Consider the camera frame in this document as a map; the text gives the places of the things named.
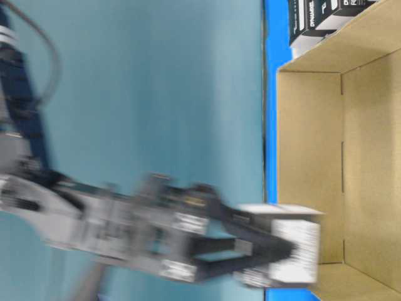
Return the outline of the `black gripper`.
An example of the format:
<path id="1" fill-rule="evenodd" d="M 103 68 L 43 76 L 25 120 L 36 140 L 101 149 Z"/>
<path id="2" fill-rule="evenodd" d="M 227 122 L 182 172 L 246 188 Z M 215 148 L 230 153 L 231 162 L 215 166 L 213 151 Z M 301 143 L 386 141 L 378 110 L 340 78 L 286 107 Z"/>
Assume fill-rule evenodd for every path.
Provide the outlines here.
<path id="1" fill-rule="evenodd" d="M 228 206 L 214 187 L 176 187 L 169 177 L 147 176 L 133 198 L 130 258 L 132 270 L 178 282 L 205 282 L 291 257 L 295 244 L 268 235 L 262 243 L 211 238 L 212 219 L 238 235 L 251 214 Z"/>

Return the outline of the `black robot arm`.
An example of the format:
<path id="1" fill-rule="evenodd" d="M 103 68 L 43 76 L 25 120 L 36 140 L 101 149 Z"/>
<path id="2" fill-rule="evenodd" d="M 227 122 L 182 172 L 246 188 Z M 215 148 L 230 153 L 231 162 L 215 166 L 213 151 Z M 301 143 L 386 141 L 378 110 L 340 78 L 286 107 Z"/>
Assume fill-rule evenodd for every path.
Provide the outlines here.
<path id="1" fill-rule="evenodd" d="M 174 187 L 150 174 L 127 196 L 54 170 L 39 108 L 58 83 L 60 57 L 44 36 L 53 71 L 37 97 L 8 11 L 44 33 L 13 3 L 1 2 L 1 210 L 26 220 L 53 248 L 96 256 L 73 300 L 98 300 L 110 267 L 202 283 L 249 276 L 293 255 L 294 243 L 255 226 L 252 213 L 228 206 L 210 186 Z"/>

